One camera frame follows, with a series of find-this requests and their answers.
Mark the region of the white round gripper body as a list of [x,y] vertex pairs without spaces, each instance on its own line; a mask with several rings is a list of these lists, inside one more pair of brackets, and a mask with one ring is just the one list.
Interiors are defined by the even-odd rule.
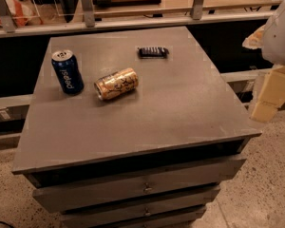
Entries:
[[285,66],[285,0],[267,20],[262,42],[262,57],[273,64]]

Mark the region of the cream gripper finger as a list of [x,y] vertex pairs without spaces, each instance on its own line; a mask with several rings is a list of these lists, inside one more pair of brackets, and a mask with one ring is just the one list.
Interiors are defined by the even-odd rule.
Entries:
[[285,66],[274,66],[264,75],[254,100],[250,118],[259,123],[269,122],[285,103]]
[[259,27],[251,35],[246,37],[242,43],[244,48],[258,49],[263,46],[263,33],[265,26]]

